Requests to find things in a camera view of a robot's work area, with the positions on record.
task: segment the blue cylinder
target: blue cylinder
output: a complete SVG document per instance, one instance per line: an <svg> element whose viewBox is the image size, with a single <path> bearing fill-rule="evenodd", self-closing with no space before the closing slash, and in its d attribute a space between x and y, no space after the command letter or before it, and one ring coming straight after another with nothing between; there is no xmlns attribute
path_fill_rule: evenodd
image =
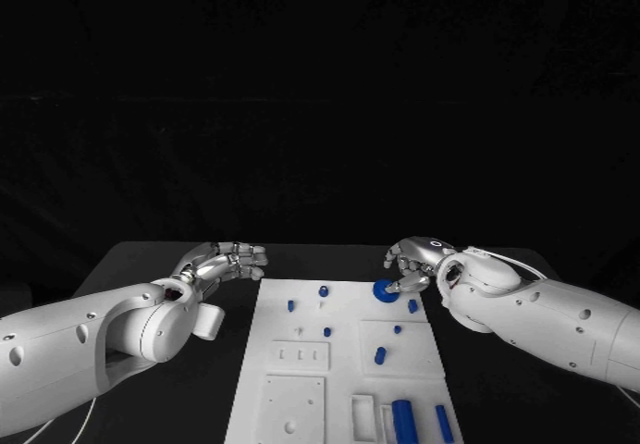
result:
<svg viewBox="0 0 640 444"><path fill-rule="evenodd" d="M443 439L447 444L454 442L454 434L452 433L450 420L447 418L447 411L444 405L436 406L437 421L440 422L440 431L443 432Z"/></svg>
<svg viewBox="0 0 640 444"><path fill-rule="evenodd" d="M398 444L418 444L417 421L414 410L408 400L397 400L391 403L394 412L394 428L397 429Z"/></svg>
<svg viewBox="0 0 640 444"><path fill-rule="evenodd" d="M401 296L400 293L388 293L387 287L394 282L390 279L381 279L374 284L374 295L377 296L378 300L387 303L395 302L398 300L398 297Z"/></svg>
<svg viewBox="0 0 640 444"><path fill-rule="evenodd" d="M378 351L377 351L377 364L382 365L384 364L384 357L387 356L387 348L385 347L379 347Z"/></svg>

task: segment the black table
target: black table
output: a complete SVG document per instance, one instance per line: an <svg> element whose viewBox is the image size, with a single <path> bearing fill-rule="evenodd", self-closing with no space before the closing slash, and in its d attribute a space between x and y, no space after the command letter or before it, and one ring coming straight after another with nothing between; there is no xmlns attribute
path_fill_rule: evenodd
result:
<svg viewBox="0 0 640 444"><path fill-rule="evenodd" d="M120 243L74 297L166 277L198 244ZM263 245L270 257L267 278L375 281L401 277L395 266L382 268L388 246ZM534 251L488 249L558 278ZM224 443L257 297L258 282L222 284L208 300L227 313L217 340L192 337L166 364L98 398L80 444ZM558 369L496 335L466 329L440 304L436 285L421 298L467 443L640 442L640 410L614 386ZM71 444L90 406L91 402L61 416L35 443ZM0 444L22 444L36 430L2 438Z"/></svg>

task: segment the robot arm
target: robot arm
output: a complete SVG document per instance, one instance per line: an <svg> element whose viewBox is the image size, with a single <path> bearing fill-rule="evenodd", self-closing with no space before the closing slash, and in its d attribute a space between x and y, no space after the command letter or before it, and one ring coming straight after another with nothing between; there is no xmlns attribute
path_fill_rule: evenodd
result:
<svg viewBox="0 0 640 444"><path fill-rule="evenodd" d="M443 306L465 327L496 333L560 368L640 390L640 311L541 274L539 280L525 280L493 256L473 247L459 253L441 240L408 238L385 258L390 267L398 257L405 275L387 292L416 291L417 282L424 290L423 271L436 278Z"/></svg>
<svg viewBox="0 0 640 444"><path fill-rule="evenodd" d="M260 280L264 248L207 243L173 274L0 319L0 437L28 430L169 361L191 334L214 340L224 311L204 303L222 281Z"/></svg>

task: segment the white cable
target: white cable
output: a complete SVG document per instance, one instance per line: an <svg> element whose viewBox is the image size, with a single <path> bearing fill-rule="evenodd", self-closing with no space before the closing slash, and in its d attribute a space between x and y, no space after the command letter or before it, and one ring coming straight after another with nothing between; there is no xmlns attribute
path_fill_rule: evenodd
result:
<svg viewBox="0 0 640 444"><path fill-rule="evenodd" d="M90 408L90 412L87 414L87 417L84 418L84 424L83 427L80 429L80 432L77 434L77 438L74 439L74 442L71 444L77 444L78 439L81 438L81 434L84 431L84 427L87 426L87 423L90 422L90 416L91 416L91 412L94 411L94 406L97 405L97 398L94 398L94 401L91 403L91 408ZM55 421L55 418L41 427L41 430L35 433L35 435L26 440L25 444L31 444L31 442L34 441L34 439L45 432L45 429L49 427L51 423Z"/></svg>
<svg viewBox="0 0 640 444"><path fill-rule="evenodd" d="M630 399L630 401L636 404L636 407L640 409L640 404L637 403L637 400L630 396L630 394L625 391L625 389L617 386L617 388L620 389L620 391L623 392L623 395Z"/></svg>
<svg viewBox="0 0 640 444"><path fill-rule="evenodd" d="M476 247L470 247L470 248L475 249L477 252L490 254L492 256L503 259L503 261L508 261L512 264L519 265L525 270L531 271L541 279L547 279L547 276L532 266L529 266L528 264L524 264L521 261L516 261L515 259L503 256L502 254L492 253L488 250L482 250L480 248L476 248Z"/></svg>

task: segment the raised white platform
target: raised white platform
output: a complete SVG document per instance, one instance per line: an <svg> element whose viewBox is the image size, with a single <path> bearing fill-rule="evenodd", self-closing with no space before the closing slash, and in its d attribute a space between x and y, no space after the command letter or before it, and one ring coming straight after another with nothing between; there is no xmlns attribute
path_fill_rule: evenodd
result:
<svg viewBox="0 0 640 444"><path fill-rule="evenodd" d="M261 280L225 444L395 444L384 407L395 400L413 402L420 444L444 443L439 404L454 442L463 443L420 295L403 293L384 303L372 287L374 282ZM413 314L410 299L418 302ZM382 365L374 361L378 347L387 348Z"/></svg>

